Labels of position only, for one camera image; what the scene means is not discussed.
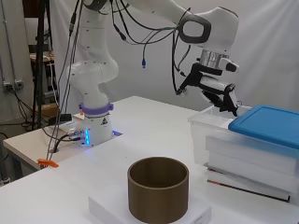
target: white table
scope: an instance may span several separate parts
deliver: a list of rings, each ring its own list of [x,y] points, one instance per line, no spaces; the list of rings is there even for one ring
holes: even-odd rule
[[[45,169],[1,188],[0,218],[9,224],[99,223],[89,215],[88,196],[105,187],[103,180],[114,175],[111,169],[148,156],[166,156],[189,167],[195,180],[192,191],[212,205],[212,224],[298,223],[298,201],[283,203],[206,182],[206,169],[193,162],[187,118],[194,113],[138,97],[116,103],[111,119],[123,136],[59,162],[58,169]]]

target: brown cylinder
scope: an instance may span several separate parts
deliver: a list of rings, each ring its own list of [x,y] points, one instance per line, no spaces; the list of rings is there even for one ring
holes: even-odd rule
[[[128,170],[129,209],[146,223],[165,224],[188,210],[189,171],[169,158],[148,158]]]

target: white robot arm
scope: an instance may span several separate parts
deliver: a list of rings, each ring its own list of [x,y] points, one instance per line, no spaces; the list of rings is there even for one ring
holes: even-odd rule
[[[89,52],[91,59],[74,63],[70,69],[70,84],[80,91],[85,113],[81,124],[83,145],[96,146],[112,138],[109,110],[113,105],[99,91],[98,85],[118,75],[119,68],[107,50],[105,34],[106,14],[115,1],[84,0],[80,20],[80,45]],[[236,115],[238,108],[234,84],[220,83],[215,77],[223,71],[238,72],[238,66],[229,60],[238,27],[238,17],[226,8],[216,7],[206,13],[192,14],[173,0],[126,0],[136,9],[163,17],[176,25],[179,37],[185,43],[202,48],[198,63],[177,90],[182,94],[188,86],[198,87],[209,102],[221,111]]]

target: white square block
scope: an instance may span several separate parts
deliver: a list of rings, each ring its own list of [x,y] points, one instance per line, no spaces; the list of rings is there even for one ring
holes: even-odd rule
[[[110,200],[89,198],[90,212],[103,224],[141,224],[129,211],[128,196],[125,189],[110,194]],[[211,207],[190,195],[189,208],[183,218],[174,224],[208,224],[211,221]]]

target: white wall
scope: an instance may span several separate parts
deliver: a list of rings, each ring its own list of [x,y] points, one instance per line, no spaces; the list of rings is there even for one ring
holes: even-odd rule
[[[24,89],[18,91],[19,96],[27,104],[31,104],[33,81],[32,71],[27,46],[22,0],[3,0],[4,10],[7,15],[8,36],[11,45],[13,61],[15,64],[16,78],[24,82]],[[14,82],[12,67],[9,59],[6,30],[3,24],[3,15],[0,4],[0,58],[4,67],[6,81]],[[16,98],[10,93],[5,93],[0,85],[0,122],[15,119],[20,116]]]
[[[222,80],[236,84],[236,93],[244,105],[270,104],[299,109],[299,1],[298,0],[177,0],[192,12],[203,12],[216,6],[230,8],[240,18],[237,39],[232,48],[231,59],[239,63],[239,75],[224,74]],[[72,0],[52,1],[52,13],[56,13],[54,50],[57,59],[63,60],[67,27],[74,8]],[[154,18],[134,10],[139,21],[149,26],[171,25],[168,21]],[[127,23],[132,35],[141,40],[148,33],[130,19]],[[142,69],[142,47],[123,43],[107,20],[107,43],[112,57],[120,66],[119,76],[107,83],[104,90],[111,101],[138,95],[172,105],[201,110],[208,104],[201,98],[200,91],[190,88],[185,98],[174,94],[171,82],[171,39],[150,46],[147,51],[147,69]],[[186,45],[179,44],[178,54],[185,52]],[[183,65],[188,73],[200,50],[193,48]],[[70,99],[70,111],[76,112],[78,97]]]

